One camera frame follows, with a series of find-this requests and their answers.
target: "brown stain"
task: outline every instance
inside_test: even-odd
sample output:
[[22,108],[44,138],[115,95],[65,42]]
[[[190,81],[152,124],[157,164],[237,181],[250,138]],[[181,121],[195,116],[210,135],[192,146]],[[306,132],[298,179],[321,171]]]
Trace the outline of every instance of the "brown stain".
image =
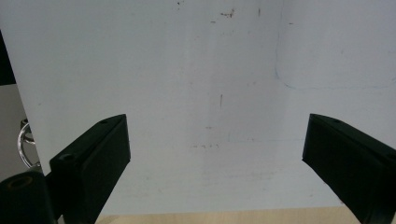
[[231,9],[231,12],[229,13],[220,13],[221,16],[225,16],[227,18],[232,18],[233,17],[233,13],[235,12],[235,9]]

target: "wooden floor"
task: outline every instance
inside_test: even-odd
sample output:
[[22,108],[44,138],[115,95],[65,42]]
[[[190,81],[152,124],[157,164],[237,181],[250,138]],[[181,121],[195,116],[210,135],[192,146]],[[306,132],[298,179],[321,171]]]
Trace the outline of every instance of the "wooden floor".
[[97,224],[358,224],[345,206],[243,212],[100,216]]

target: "silver ring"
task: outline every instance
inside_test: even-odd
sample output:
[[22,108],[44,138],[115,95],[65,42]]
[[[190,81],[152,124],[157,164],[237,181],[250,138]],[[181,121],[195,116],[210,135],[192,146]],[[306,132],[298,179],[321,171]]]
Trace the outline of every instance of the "silver ring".
[[30,126],[29,126],[29,123],[26,123],[25,125],[23,125],[23,127],[21,128],[20,134],[18,135],[17,146],[18,146],[18,152],[20,153],[20,157],[21,157],[23,163],[28,168],[31,168],[34,166],[41,166],[41,164],[39,161],[36,163],[31,163],[24,152],[23,142],[26,142],[26,143],[29,143],[32,145],[35,144],[35,141],[25,138],[25,135],[29,132],[30,132]]

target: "metal ring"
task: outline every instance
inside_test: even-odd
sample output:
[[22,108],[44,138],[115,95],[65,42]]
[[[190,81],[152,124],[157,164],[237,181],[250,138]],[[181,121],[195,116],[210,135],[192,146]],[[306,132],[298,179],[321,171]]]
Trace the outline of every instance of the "metal ring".
[[18,135],[18,142],[17,142],[17,146],[18,146],[18,152],[20,153],[21,159],[23,161],[23,163],[28,167],[34,167],[34,166],[41,166],[40,162],[36,162],[35,164],[31,163],[29,161],[29,159],[26,157],[25,152],[24,152],[24,148],[23,148],[23,142],[26,143],[30,143],[30,144],[34,144],[35,142],[33,141],[29,141],[25,138],[25,135],[27,133],[30,132],[30,126],[29,123],[26,123],[25,125],[23,125],[23,127],[21,128],[20,134]]

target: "whiteboard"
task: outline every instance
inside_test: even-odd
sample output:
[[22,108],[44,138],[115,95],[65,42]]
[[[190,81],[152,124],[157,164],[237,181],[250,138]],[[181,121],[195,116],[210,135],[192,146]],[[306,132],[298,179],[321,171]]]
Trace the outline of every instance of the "whiteboard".
[[104,214],[334,206],[302,161],[310,113],[396,147],[394,1],[27,1],[0,28],[44,172],[126,114]]

